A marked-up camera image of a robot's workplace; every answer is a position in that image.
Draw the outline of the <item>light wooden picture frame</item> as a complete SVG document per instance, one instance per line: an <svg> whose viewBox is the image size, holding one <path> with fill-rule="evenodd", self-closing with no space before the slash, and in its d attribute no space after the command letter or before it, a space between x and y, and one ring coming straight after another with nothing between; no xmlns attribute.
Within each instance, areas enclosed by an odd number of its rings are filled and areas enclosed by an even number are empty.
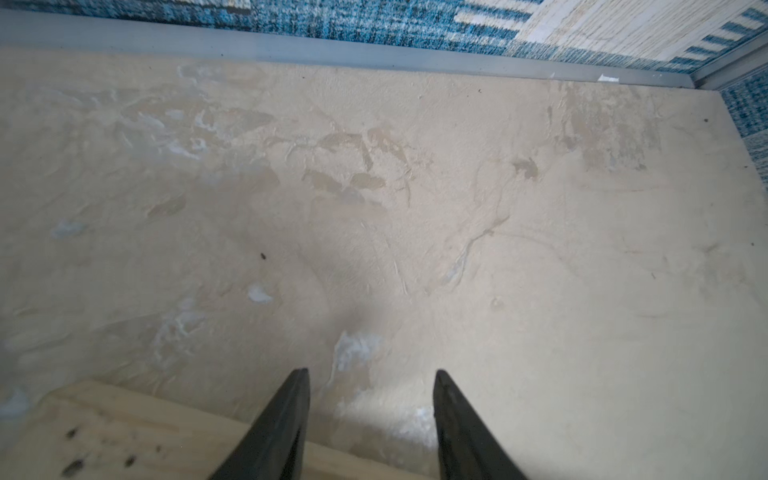
<svg viewBox="0 0 768 480"><path fill-rule="evenodd" d="M206 479L249 426L84 380L45 395L1 452L4 479Z"/></svg>

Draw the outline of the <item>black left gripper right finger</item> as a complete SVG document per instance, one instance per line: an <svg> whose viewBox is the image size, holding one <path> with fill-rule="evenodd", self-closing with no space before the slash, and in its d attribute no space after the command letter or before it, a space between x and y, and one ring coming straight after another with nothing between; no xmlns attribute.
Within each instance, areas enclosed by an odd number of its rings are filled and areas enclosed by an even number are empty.
<svg viewBox="0 0 768 480"><path fill-rule="evenodd" d="M441 479L527 479L443 369L435 375L433 409Z"/></svg>

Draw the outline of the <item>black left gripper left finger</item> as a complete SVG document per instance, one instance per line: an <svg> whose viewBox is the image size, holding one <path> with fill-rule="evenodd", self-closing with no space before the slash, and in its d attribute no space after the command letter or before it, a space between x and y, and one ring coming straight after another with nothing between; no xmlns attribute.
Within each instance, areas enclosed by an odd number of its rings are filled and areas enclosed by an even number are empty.
<svg viewBox="0 0 768 480"><path fill-rule="evenodd" d="M310 407L310 374L292 370L212 480L301 477Z"/></svg>

